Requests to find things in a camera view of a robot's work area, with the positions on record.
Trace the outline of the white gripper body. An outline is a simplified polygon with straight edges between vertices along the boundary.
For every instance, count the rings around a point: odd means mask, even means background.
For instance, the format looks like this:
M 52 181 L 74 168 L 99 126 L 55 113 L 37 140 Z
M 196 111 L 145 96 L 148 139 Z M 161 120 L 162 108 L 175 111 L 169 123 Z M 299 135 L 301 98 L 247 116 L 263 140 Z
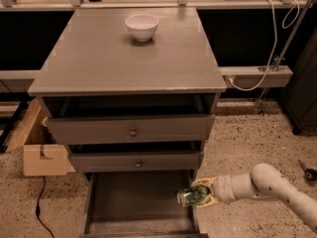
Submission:
M 214 197 L 218 201 L 225 203 L 237 201 L 230 176 L 219 176 L 212 178 L 211 188 L 213 190 Z

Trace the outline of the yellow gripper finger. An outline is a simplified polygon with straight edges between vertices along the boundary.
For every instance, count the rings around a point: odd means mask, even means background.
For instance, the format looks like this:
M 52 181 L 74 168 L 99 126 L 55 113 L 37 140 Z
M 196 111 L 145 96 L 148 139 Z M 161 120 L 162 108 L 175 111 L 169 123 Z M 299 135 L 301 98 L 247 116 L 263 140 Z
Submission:
M 217 198 L 215 198 L 214 196 L 207 196 L 205 198 L 203 198 L 202 200 L 200 200 L 196 206 L 197 207 L 209 207 L 209 206 L 213 206 L 219 203 L 219 200 Z
M 214 178 L 200 178 L 195 180 L 191 186 L 192 187 L 198 187 L 198 186 L 206 186 L 208 188 L 211 188 L 214 183 Z

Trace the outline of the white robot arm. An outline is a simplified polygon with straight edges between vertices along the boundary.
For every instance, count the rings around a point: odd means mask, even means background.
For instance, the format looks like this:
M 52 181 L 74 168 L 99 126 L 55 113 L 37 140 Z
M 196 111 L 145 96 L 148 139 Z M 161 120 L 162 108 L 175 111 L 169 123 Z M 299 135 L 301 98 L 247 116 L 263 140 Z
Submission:
M 211 194 L 200 207 L 239 199 L 265 200 L 276 198 L 288 206 L 313 232 L 317 233 L 317 201 L 299 191 L 283 174 L 268 164 L 257 164 L 249 173 L 200 178 L 192 187 L 207 187 Z

